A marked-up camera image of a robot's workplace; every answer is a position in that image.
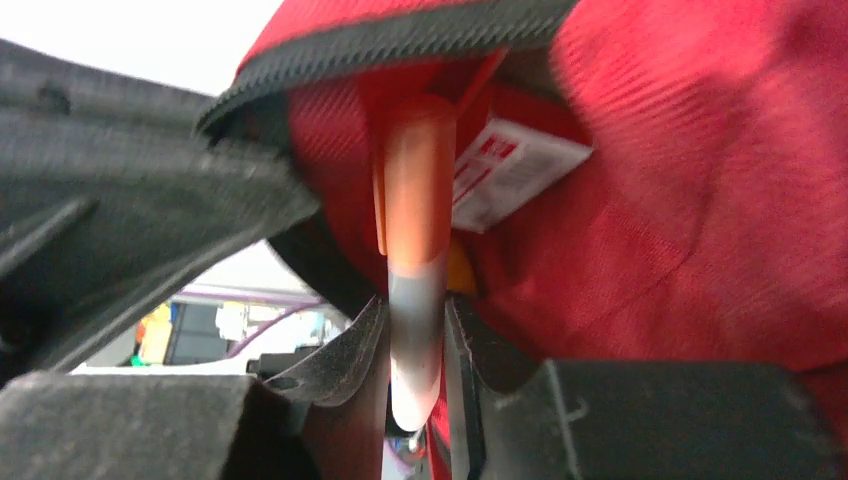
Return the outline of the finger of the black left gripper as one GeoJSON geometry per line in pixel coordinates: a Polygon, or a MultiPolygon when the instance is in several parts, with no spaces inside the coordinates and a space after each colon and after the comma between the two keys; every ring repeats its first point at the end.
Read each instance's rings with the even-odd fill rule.
{"type": "Polygon", "coordinates": [[[1,377],[68,371],[314,214],[279,153],[192,133],[205,95],[1,44],[1,377]]]}

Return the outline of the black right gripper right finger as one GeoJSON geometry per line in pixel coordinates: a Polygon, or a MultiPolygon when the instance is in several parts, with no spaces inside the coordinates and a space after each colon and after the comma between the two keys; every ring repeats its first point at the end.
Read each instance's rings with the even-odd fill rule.
{"type": "Polygon", "coordinates": [[[456,479],[841,479],[811,396],[773,365],[537,362],[445,303],[456,479]]]}

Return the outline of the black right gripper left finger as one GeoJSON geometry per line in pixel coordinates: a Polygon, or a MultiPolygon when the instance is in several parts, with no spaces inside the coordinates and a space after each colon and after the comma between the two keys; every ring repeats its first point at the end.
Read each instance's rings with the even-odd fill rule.
{"type": "Polygon", "coordinates": [[[5,479],[376,479],[388,312],[280,376],[37,372],[1,392],[5,479]]]}

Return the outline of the red student backpack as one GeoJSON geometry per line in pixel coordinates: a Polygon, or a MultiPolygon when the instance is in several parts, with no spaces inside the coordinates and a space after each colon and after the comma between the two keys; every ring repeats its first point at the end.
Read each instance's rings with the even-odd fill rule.
{"type": "Polygon", "coordinates": [[[433,95],[455,165],[495,118],[593,149],[482,233],[452,226],[477,296],[446,289],[430,471],[456,479],[445,303],[537,362],[761,363],[845,454],[847,5],[843,1],[285,1],[200,117],[280,149],[321,207],[274,246],[322,296],[387,307],[378,123],[433,95]]]}

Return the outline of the red white eraser box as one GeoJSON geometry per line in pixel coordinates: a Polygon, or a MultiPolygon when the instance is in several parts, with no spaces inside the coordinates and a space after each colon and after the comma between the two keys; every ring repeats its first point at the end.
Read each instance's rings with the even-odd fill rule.
{"type": "Polygon", "coordinates": [[[589,146],[492,119],[459,156],[452,226],[482,233],[583,163],[589,146]]]}

